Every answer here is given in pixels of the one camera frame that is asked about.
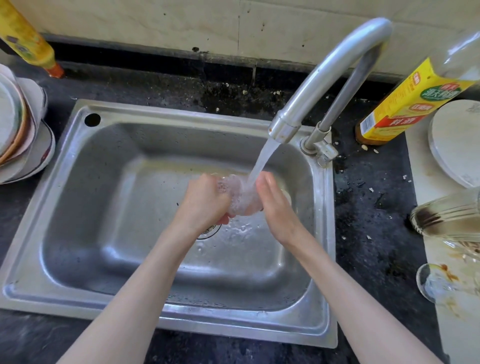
wall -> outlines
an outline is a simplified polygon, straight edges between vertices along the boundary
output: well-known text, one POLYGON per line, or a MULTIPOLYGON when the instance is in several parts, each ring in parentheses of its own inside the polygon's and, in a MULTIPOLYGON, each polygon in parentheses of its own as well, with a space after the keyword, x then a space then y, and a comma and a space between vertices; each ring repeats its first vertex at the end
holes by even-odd
POLYGON ((480 18, 477 0, 12 0, 41 32, 317 64, 355 27, 394 21, 377 72, 407 74, 480 18))

yellow label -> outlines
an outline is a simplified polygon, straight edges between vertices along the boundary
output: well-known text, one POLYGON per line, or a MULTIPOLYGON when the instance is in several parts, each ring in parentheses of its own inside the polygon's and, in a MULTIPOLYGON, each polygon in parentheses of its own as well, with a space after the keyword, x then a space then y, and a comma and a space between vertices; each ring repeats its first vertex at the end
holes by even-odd
POLYGON ((52 47, 8 0, 0 0, 0 37, 28 63, 55 65, 52 47))
POLYGON ((361 134, 389 141, 474 83, 437 76, 427 58, 360 123, 361 134))

water stream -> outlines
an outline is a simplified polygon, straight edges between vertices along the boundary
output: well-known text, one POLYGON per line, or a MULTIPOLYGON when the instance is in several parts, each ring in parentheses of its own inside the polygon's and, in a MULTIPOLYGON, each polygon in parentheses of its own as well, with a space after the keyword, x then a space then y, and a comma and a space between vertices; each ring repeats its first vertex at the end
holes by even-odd
POLYGON ((268 138, 260 155, 258 156, 257 162, 255 163, 255 167, 253 167, 250 175, 248 176, 247 180, 247 188, 253 187, 255 181, 257 180, 258 175, 264 169, 265 164, 267 163, 268 159, 271 157, 273 152, 278 148, 280 145, 275 139, 268 138))

person's right arm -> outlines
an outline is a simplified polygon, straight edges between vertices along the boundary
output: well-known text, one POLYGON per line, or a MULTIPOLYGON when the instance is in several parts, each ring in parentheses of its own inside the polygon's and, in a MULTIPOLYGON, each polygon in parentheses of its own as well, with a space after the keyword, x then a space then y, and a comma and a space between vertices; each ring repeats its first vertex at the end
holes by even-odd
POLYGON ((261 173, 257 179, 257 191, 270 231, 315 281, 360 363, 442 363, 330 259, 300 223, 271 173, 261 173))

person's left hand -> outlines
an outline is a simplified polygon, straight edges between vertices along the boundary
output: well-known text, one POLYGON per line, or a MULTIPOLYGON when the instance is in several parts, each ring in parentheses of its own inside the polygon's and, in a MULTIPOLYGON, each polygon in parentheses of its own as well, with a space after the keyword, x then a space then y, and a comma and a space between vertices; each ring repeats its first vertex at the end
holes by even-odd
POLYGON ((228 224, 228 218, 233 217, 227 214, 230 203, 230 194, 218 190, 217 178, 204 173, 188 183, 174 220, 188 223, 200 235, 216 223, 228 224))

